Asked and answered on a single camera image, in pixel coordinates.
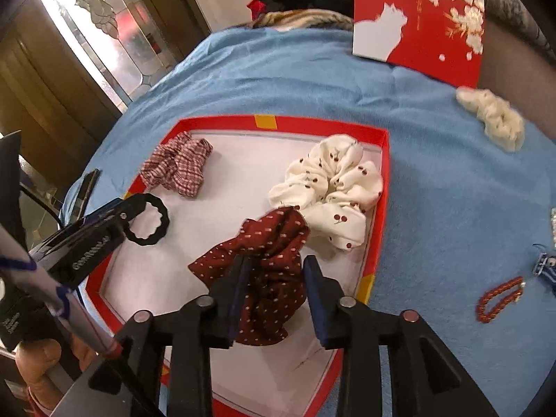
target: hand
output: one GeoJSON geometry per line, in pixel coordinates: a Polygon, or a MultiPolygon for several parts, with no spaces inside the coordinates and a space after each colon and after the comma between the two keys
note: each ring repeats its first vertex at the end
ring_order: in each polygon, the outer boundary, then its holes
{"type": "MultiPolygon", "coordinates": [[[[77,337],[72,337],[71,347],[84,371],[95,359],[96,353],[77,337]]],[[[35,399],[46,409],[53,410],[63,394],[46,376],[48,369],[60,360],[62,348],[56,340],[46,339],[36,342],[21,342],[16,352],[16,365],[35,399]]]]}

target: blue fabric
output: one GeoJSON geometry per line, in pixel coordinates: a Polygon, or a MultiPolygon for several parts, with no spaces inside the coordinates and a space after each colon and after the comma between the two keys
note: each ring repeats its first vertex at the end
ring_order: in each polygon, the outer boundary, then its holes
{"type": "MultiPolygon", "coordinates": [[[[337,30],[210,36],[106,137],[86,169],[102,170],[88,210],[121,196],[188,116],[269,113],[386,128],[390,197],[370,306],[419,311],[500,416],[517,416],[554,362],[556,299],[528,274],[537,257],[531,245],[551,244],[556,146],[527,123],[522,149],[506,153],[459,106],[452,86],[354,57],[351,44],[352,35],[337,30]],[[519,303],[490,324],[476,322],[479,297],[518,274],[528,281],[519,303]]],[[[334,415],[336,401],[337,390],[320,416],[334,415]]]]}

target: silver rivet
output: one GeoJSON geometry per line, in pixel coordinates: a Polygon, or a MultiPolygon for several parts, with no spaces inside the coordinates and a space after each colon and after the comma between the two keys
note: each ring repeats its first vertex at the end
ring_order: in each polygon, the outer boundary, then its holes
{"type": "Polygon", "coordinates": [[[207,308],[208,306],[212,306],[212,304],[214,303],[214,298],[209,295],[203,295],[199,296],[195,302],[200,308],[207,308]]]}
{"type": "Polygon", "coordinates": [[[353,306],[355,306],[357,301],[355,301],[355,298],[351,296],[342,296],[339,303],[340,306],[342,306],[343,308],[352,308],[353,306]]]}
{"type": "Polygon", "coordinates": [[[148,321],[150,318],[151,318],[151,312],[149,312],[148,310],[140,310],[138,312],[135,312],[135,315],[133,316],[133,319],[137,323],[144,323],[148,321]]]}
{"type": "Polygon", "coordinates": [[[414,310],[406,310],[401,315],[402,317],[404,317],[405,321],[408,321],[410,323],[415,323],[417,320],[419,320],[419,314],[414,310]]]}

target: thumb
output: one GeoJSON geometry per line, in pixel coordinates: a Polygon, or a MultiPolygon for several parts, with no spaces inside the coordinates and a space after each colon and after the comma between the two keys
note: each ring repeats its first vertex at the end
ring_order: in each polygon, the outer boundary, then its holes
{"type": "Polygon", "coordinates": [[[35,342],[21,342],[16,352],[16,365],[29,386],[42,381],[46,371],[55,366],[62,355],[62,347],[48,338],[35,342]]]}

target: white cat silhouette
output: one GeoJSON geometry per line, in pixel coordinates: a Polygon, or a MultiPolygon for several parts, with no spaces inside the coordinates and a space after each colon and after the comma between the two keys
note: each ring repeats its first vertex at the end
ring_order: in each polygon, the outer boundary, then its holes
{"type": "Polygon", "coordinates": [[[353,29],[353,53],[386,61],[401,40],[401,28],[408,22],[394,5],[384,3],[376,20],[361,20],[353,29]]]}

